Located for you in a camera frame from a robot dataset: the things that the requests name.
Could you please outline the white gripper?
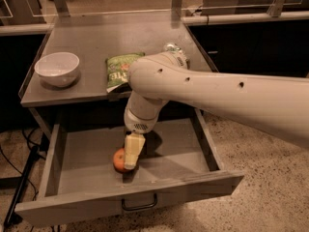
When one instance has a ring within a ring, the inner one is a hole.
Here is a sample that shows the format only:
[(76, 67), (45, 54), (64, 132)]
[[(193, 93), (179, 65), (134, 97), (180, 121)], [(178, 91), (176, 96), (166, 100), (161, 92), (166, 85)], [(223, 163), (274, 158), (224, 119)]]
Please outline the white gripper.
[(125, 138), (125, 169), (132, 170), (135, 168), (146, 141), (143, 134), (154, 128), (160, 110), (166, 104), (167, 101), (148, 99), (135, 91), (131, 92), (127, 101), (124, 120), (127, 130), (134, 133)]

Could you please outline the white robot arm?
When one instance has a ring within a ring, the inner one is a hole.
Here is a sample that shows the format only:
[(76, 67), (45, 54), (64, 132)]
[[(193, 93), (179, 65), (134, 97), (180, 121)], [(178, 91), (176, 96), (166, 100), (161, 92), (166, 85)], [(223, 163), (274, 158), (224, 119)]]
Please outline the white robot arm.
[(174, 101), (309, 146), (308, 78), (197, 72), (183, 55), (166, 51), (134, 61), (127, 80), (124, 119), (131, 132), (151, 131), (161, 108)]

